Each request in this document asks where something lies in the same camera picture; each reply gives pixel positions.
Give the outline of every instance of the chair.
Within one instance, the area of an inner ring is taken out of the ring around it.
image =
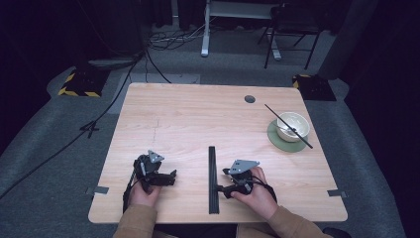
[[[280,49],[282,51],[307,51],[309,53],[305,69],[311,61],[313,52],[318,42],[320,34],[326,30],[328,9],[334,0],[289,0],[292,2],[280,1],[278,7],[270,10],[271,21],[265,28],[258,44],[264,36],[270,35],[268,51],[265,58],[264,68],[267,67],[268,58],[272,48],[272,42],[275,36],[294,36],[299,37],[293,48]],[[297,44],[307,36],[315,36],[311,49],[296,49]]]

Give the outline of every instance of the wooden table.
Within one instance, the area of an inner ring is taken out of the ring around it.
[[[248,103],[252,95],[256,102]],[[311,126],[309,143],[297,153],[278,149],[267,137],[277,113],[294,111]],[[262,221],[245,205],[219,194],[220,214],[209,214],[208,151],[216,148],[218,184],[232,184],[222,172],[234,160],[259,161],[278,203],[312,221],[344,221],[347,211],[295,88],[132,83],[112,139],[89,212],[94,223],[117,223],[133,161],[152,150],[165,157],[159,172],[177,170],[174,186],[164,187],[157,202],[157,223]]]

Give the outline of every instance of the chopstick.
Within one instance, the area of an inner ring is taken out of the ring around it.
[[[281,119],[281,117],[280,116],[278,116],[277,115],[277,113],[275,113],[273,110],[271,110],[271,108],[269,108],[269,106],[267,106],[266,104],[265,104],[265,106],[266,106],[266,108],[268,108],[272,113],[274,113],[274,115],[278,118],[278,119],[280,119],[283,123],[284,123],[284,125],[286,125],[294,134],[296,134],[296,136],[297,137],[299,137],[299,139],[300,140],[302,140],[306,145],[308,145],[308,147],[309,148],[311,148],[311,149],[313,149],[313,147],[311,146],[311,144],[309,144],[309,142],[307,142],[305,139],[303,139],[303,137],[301,137],[300,135],[299,135],[299,133],[297,133],[296,132],[296,129],[295,128],[292,128],[291,126],[289,126],[289,124],[287,124],[283,119]]]

